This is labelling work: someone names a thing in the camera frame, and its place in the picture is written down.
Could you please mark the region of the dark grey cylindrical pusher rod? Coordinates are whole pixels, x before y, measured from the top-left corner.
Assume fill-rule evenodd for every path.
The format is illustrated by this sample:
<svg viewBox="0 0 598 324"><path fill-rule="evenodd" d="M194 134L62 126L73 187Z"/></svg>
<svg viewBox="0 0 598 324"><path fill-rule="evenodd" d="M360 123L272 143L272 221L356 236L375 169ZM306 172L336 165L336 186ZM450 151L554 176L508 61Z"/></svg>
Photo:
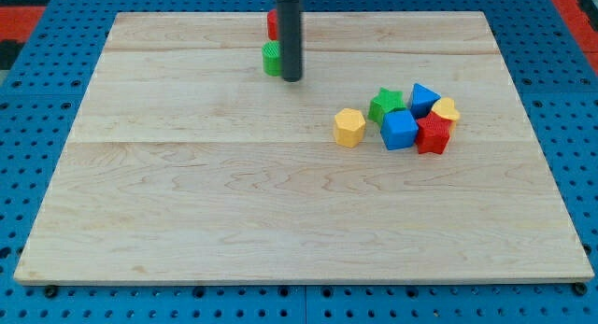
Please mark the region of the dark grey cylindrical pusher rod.
<svg viewBox="0 0 598 324"><path fill-rule="evenodd" d="M302 0L276 0L281 76L287 82L303 76Z"/></svg>

